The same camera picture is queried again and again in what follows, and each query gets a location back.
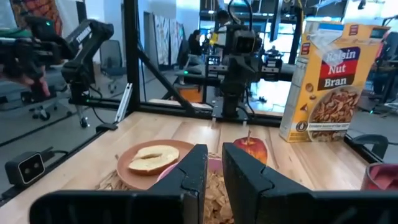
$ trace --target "red apple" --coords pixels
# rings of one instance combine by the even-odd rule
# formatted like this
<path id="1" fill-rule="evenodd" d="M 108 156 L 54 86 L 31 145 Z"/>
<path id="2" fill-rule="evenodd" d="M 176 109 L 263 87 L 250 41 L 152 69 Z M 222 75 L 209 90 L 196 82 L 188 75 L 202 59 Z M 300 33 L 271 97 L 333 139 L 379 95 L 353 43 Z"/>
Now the red apple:
<path id="1" fill-rule="evenodd" d="M 234 145 L 243 149 L 263 164 L 267 164 L 267 147 L 261 139 L 251 137 L 240 138 L 234 141 Z"/>

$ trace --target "terracotta plate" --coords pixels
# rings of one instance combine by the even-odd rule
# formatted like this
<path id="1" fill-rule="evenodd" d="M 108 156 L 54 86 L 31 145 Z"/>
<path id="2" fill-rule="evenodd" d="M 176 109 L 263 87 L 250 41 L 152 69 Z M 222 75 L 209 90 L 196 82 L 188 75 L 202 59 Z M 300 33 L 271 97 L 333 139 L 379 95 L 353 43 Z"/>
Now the terracotta plate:
<path id="1" fill-rule="evenodd" d="M 133 174 L 129 170 L 129 164 L 132 161 L 132 158 L 137 154 L 137 151 L 149 146 L 156 146 L 156 145 L 168 145 L 173 146 L 180 150 L 180 158 L 178 161 L 181 161 L 188 152 L 194 147 L 193 144 L 178 141 L 178 140 L 155 140 L 155 141 L 148 141 L 138 145 L 135 145 L 128 149 L 126 152 L 118 160 L 118 167 L 117 172 L 120 179 L 131 189 L 134 190 L 147 190 L 148 188 L 152 187 L 158 178 L 159 175 L 152 175 L 152 176 L 142 176 Z"/>

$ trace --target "cereal box illustration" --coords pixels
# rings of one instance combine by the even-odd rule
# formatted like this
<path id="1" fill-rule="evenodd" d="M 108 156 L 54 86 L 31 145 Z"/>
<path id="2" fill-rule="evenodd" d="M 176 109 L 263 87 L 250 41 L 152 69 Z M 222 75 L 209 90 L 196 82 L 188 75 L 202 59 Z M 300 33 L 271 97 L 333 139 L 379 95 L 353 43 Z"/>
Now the cereal box illustration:
<path id="1" fill-rule="evenodd" d="M 279 134 L 288 142 L 346 134 L 388 27 L 308 22 Z"/>

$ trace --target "red cup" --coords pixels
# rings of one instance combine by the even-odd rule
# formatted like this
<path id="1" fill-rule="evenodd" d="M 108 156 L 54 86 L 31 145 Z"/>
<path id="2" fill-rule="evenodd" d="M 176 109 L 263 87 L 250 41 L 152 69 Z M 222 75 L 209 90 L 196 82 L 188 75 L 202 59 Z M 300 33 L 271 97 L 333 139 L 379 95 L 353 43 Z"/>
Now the red cup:
<path id="1" fill-rule="evenodd" d="M 361 190 L 398 190 L 398 164 L 371 164 Z"/>

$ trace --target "wooden table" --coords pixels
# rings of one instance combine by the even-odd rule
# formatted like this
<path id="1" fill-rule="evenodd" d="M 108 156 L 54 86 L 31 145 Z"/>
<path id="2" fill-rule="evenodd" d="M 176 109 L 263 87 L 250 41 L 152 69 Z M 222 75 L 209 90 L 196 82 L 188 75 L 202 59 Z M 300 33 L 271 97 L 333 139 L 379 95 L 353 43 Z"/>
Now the wooden table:
<path id="1" fill-rule="evenodd" d="M 47 192 L 60 189 L 94 189 L 116 168 L 115 155 L 135 144 L 154 139 L 176 139 L 207 144 L 210 152 L 221 150 L 252 131 L 268 146 L 268 165 L 314 190 L 359 189 L 367 163 L 345 143 L 289 144 L 277 128 L 216 123 L 159 114 L 133 113 L 83 150 L 47 174 L 33 186 L 0 208 L 1 224 L 26 224 L 32 202 Z"/>

